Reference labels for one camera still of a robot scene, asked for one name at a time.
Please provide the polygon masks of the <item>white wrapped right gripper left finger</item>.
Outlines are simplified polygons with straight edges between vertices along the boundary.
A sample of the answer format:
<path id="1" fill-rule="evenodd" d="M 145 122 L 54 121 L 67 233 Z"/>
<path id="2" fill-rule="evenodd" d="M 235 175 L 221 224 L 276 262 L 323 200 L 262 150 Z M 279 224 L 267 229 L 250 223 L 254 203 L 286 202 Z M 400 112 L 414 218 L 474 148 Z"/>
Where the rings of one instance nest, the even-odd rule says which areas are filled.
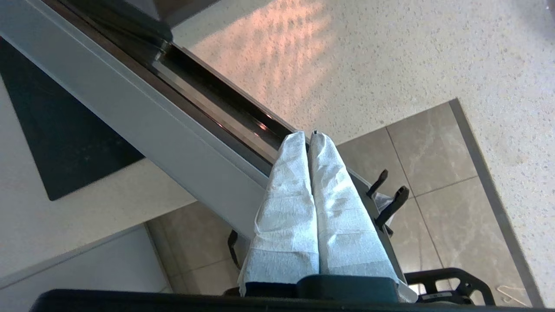
<path id="1" fill-rule="evenodd" d="M 317 212 L 304 132 L 286 136 L 272 166 L 238 278 L 242 296 L 255 283 L 293 284 L 319 272 Z"/>

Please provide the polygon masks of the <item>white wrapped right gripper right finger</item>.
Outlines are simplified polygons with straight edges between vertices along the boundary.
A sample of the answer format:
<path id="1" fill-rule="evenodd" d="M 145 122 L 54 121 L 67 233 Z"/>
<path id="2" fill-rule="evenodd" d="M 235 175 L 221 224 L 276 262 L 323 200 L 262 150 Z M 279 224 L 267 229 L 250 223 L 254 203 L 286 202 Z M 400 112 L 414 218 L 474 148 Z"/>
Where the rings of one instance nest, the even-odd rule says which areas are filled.
<path id="1" fill-rule="evenodd" d="M 418 295 L 398 278 L 335 144 L 322 132 L 311 136 L 309 165 L 321 274 L 385 278 L 400 302 L 415 303 Z"/>

